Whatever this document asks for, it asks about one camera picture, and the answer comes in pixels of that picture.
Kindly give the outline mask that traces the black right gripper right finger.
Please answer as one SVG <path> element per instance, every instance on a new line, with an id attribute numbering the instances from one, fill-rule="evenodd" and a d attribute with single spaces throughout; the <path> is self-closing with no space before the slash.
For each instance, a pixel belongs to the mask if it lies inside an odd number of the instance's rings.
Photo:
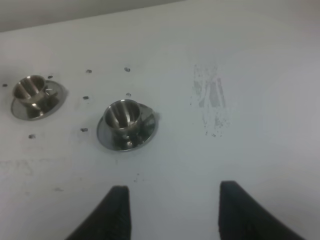
<path id="1" fill-rule="evenodd" d="M 218 231 L 222 240 L 302 240 L 264 209 L 236 181 L 219 187 Z"/>

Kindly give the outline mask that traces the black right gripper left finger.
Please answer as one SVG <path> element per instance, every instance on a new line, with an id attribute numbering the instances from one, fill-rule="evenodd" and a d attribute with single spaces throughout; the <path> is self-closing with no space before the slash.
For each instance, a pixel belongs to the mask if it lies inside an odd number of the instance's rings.
<path id="1" fill-rule="evenodd" d="M 130 240 L 130 191 L 113 186 L 94 211 L 68 237 L 68 240 Z"/>

